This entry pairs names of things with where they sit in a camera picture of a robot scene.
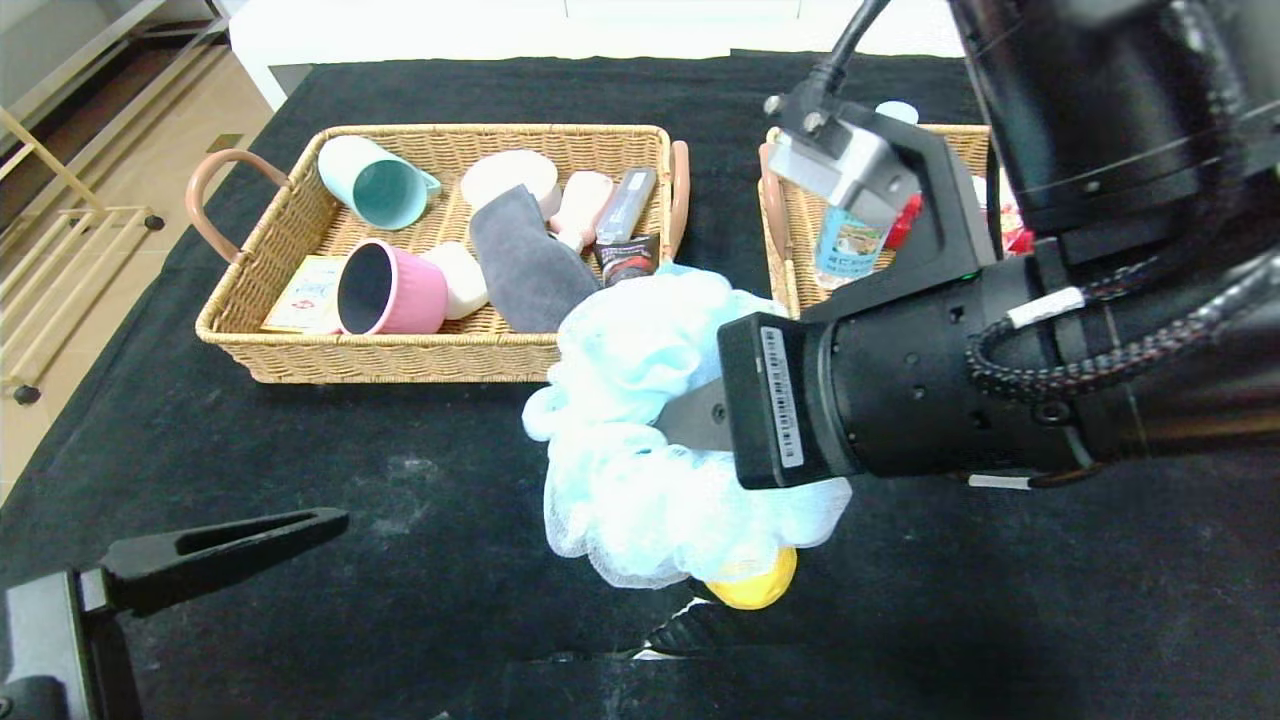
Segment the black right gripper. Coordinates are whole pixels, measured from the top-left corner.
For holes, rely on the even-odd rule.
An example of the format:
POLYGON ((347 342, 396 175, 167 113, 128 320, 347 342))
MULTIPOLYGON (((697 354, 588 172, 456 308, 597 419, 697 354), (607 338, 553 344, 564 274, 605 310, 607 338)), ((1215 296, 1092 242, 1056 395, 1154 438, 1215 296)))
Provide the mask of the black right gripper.
POLYGON ((890 268, 797 320, 751 314, 719 331, 723 378, 668 401, 672 445, 732 452, 749 489, 836 477, 1064 470, 1064 419, 977 387, 969 343, 1030 297, 1020 263, 890 268))

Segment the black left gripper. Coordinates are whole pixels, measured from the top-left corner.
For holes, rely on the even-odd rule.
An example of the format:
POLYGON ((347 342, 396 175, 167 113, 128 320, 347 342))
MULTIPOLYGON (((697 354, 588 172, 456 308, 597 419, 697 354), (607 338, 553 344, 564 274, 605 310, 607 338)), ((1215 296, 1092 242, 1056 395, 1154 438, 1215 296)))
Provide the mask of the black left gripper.
POLYGON ((116 612, 146 618, 239 584, 348 525, 346 510, 315 507, 119 539, 87 571, 6 589, 3 717, 141 719, 116 612))

